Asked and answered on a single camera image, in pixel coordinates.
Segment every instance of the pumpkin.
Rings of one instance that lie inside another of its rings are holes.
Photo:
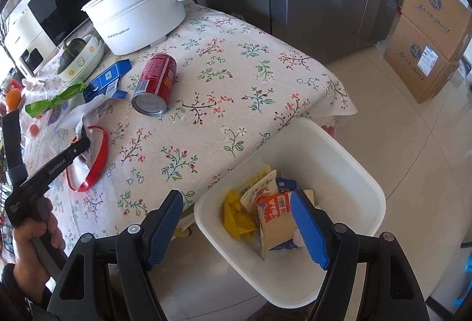
[[[78,37],[72,39],[68,45],[64,44],[64,52],[59,59],[59,68],[57,72],[58,75],[74,61],[74,59],[80,54],[86,45],[87,42],[84,39]]]

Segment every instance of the table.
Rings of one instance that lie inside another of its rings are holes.
[[[140,223],[171,189],[182,192],[188,208],[295,116],[330,130],[334,117],[356,112],[342,83],[318,61],[233,16],[193,2],[185,7],[184,22],[165,42],[126,56],[108,50],[90,77],[120,59],[133,64],[119,85],[127,99],[109,100],[88,117],[109,136],[100,179],[76,193],[63,174],[47,194],[67,251],[83,233],[110,236]],[[176,59],[177,77],[167,112],[147,117],[130,99],[147,60],[162,52]],[[63,89],[55,75],[59,57],[39,72],[44,87],[29,87],[32,95],[47,90],[51,98]],[[74,133],[43,135],[28,141],[30,173],[67,147]],[[191,222],[186,217],[180,227]]]

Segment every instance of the white plastic bin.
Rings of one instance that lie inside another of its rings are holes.
[[[223,227],[223,202],[228,190],[241,186],[264,165],[313,189],[319,205],[333,222],[372,236],[385,215],[385,196],[367,171],[314,122],[295,118],[267,141],[195,205],[195,219],[213,246],[268,301],[281,308],[298,308],[318,296],[325,271],[306,248],[269,251],[260,257],[259,234],[247,244]]]

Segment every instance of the can lid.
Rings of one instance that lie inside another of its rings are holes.
[[[160,116],[167,111],[167,105],[164,99],[149,92],[134,96],[131,104],[136,111],[147,116]]]

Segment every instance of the red can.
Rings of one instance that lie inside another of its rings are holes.
[[[146,116],[161,116],[167,111],[177,63],[166,53],[148,60],[142,70],[131,104]]]

